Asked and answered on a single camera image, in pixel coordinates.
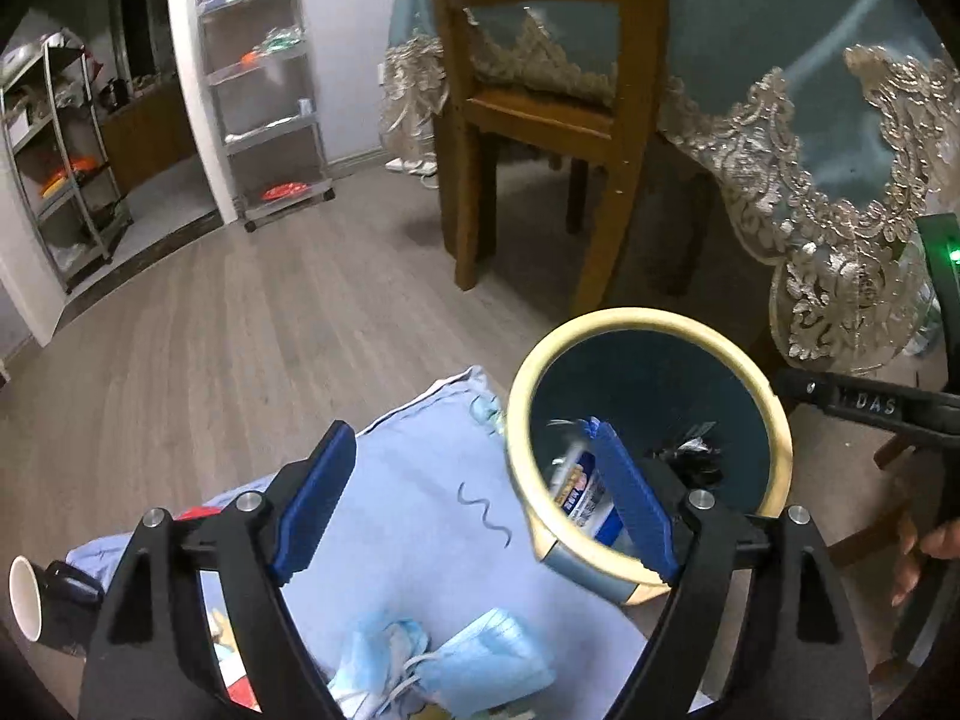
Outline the person's hand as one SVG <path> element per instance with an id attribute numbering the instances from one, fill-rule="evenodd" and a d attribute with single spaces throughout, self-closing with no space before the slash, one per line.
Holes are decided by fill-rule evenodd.
<path id="1" fill-rule="evenodd" d="M 905 514 L 896 525 L 898 535 L 898 557 L 893 567 L 892 598 L 890 603 L 896 608 L 916 589 L 921 575 L 921 567 L 928 559 L 957 561 L 960 557 L 960 520 L 935 527 L 925 535 L 920 535 L 918 527 L 910 514 Z"/>

